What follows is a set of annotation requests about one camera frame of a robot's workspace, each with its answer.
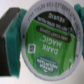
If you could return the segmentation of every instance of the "white surface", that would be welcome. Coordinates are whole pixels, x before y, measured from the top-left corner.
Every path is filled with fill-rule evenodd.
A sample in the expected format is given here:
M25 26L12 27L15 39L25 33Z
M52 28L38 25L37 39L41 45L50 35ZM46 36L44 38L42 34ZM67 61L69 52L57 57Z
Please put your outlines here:
M9 7L20 7L29 9L38 0L0 0L0 17ZM72 6L79 3L84 7L84 0L66 0ZM35 77L26 67L22 54L20 58L21 70L20 77L0 77L0 84L84 84L84 60L81 61L77 69L66 79L54 82L43 81Z

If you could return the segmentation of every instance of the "green label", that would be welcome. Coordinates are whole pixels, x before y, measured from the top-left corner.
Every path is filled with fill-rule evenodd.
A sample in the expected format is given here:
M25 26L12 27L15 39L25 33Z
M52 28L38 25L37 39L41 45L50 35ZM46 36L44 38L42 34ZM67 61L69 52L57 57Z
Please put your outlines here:
M58 62L49 56L38 56L36 58L37 68L46 74L53 75L59 72Z
M75 60L76 34L61 13L43 12L28 27L26 55L33 68L46 76L59 76Z

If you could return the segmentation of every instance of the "blurred background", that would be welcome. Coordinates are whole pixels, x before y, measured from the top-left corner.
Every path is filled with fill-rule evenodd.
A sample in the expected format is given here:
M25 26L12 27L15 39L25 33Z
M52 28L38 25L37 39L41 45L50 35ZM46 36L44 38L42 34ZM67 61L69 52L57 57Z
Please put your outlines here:
M0 18L10 7L20 7L29 10L38 0L0 0ZM80 4L84 7L84 0L65 0L72 7ZM0 84L84 84L84 60L81 57L80 63L76 70L67 78L60 81L43 81L35 77L26 67L22 54L20 55L21 69L20 77L0 77Z

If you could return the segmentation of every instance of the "logo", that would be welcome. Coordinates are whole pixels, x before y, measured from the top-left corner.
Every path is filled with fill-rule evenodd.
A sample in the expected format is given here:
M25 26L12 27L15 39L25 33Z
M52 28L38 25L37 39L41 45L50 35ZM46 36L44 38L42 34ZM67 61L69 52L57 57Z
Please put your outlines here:
M35 53L36 45L35 44L29 44L28 45L28 53L32 54Z
M59 63L49 56L38 56L36 58L36 65L39 71L47 75L53 75L59 72Z

